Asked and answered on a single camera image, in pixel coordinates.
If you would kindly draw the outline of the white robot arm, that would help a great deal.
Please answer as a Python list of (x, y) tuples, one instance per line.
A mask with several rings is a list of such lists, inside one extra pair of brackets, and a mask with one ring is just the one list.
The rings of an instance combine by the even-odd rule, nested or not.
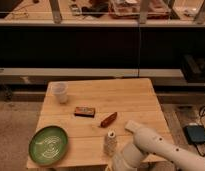
[(204, 157), (169, 143), (155, 130), (132, 120), (125, 129), (133, 133), (133, 141), (113, 156), (113, 171), (136, 171), (150, 154), (172, 162), (183, 171), (205, 171)]

